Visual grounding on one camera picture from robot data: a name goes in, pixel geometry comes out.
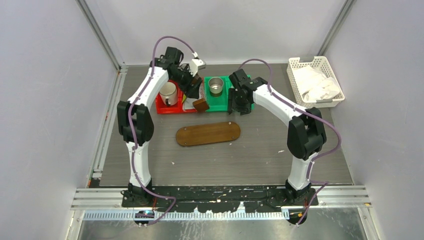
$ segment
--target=white basket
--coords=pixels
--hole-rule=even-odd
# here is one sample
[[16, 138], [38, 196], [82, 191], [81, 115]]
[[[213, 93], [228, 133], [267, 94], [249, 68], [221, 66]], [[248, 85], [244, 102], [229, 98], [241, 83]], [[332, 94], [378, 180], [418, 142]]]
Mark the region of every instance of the white basket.
[[[296, 84], [295, 76], [293, 75], [293, 70], [300, 69], [308, 65], [310, 65], [314, 69], [318, 69], [323, 72], [327, 76], [327, 78], [334, 78], [338, 88], [340, 89], [340, 93], [336, 95], [333, 99], [306, 101], [299, 93], [298, 85]], [[311, 57], [309, 57], [309, 59], [303, 57], [292, 57], [288, 60], [287, 75], [290, 79], [291, 88], [293, 89], [296, 102], [300, 106], [303, 106], [307, 109], [312, 107], [332, 108], [339, 104], [341, 101], [345, 100], [345, 95], [343, 95], [342, 88], [340, 88], [339, 82], [337, 81], [337, 78], [334, 75], [334, 72], [329, 64], [329, 61], [325, 56], [314, 56], [313, 59]]]

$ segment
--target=white wall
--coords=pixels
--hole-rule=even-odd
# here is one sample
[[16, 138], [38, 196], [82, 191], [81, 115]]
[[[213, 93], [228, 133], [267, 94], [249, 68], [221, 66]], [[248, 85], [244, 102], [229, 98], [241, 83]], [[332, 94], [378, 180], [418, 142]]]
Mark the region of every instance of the white wall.
[[[314, 56], [345, 0], [87, 0], [115, 55], [148, 64], [160, 37], [187, 41], [207, 64]], [[177, 46], [174, 40], [163, 41]]]
[[0, 239], [64, 239], [116, 71], [74, 0], [2, 1], [0, 68]]
[[424, 2], [357, 1], [326, 56], [346, 96], [332, 117], [387, 239], [424, 236]]

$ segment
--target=stainless steel cup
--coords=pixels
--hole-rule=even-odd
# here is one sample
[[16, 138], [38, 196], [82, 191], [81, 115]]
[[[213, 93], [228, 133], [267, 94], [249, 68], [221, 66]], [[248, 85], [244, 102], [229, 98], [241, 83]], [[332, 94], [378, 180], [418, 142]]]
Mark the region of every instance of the stainless steel cup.
[[212, 77], [208, 85], [212, 97], [219, 97], [223, 94], [224, 81], [220, 77]]

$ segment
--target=wooden board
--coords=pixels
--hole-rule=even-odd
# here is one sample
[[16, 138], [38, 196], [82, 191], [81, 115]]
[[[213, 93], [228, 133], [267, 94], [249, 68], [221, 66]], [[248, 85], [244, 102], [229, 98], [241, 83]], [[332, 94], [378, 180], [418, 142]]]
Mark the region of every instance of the wooden board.
[[184, 147], [214, 144], [236, 140], [240, 137], [240, 127], [233, 121], [185, 126], [175, 135], [176, 142]]

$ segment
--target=gray table surface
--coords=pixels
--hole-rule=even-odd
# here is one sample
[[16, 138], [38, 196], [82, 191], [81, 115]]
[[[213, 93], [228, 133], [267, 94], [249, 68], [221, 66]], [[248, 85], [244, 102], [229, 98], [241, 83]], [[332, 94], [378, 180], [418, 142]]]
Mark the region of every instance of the gray table surface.
[[[273, 87], [282, 95], [295, 100], [287, 64], [272, 64]], [[200, 75], [228, 76], [238, 65], [208, 65]], [[243, 68], [252, 78], [268, 79], [263, 64], [248, 64]], [[125, 78], [121, 100], [126, 101], [140, 86], [147, 66], [132, 66]], [[321, 108], [324, 119], [333, 122], [328, 108]], [[228, 115], [226, 112], [157, 114], [150, 109], [154, 134], [150, 140], [148, 161], [153, 185], [281, 185], [288, 178], [292, 165], [287, 142], [287, 127], [272, 113], [255, 105], [251, 114]], [[241, 128], [240, 138], [231, 142], [183, 147], [175, 134], [186, 126], [234, 121]], [[130, 177], [127, 147], [118, 133], [115, 120], [101, 176], [101, 186], [126, 186]], [[323, 151], [337, 143], [334, 132], [326, 127], [327, 143]], [[311, 178], [331, 184], [352, 184], [345, 157], [339, 149], [317, 160]]]

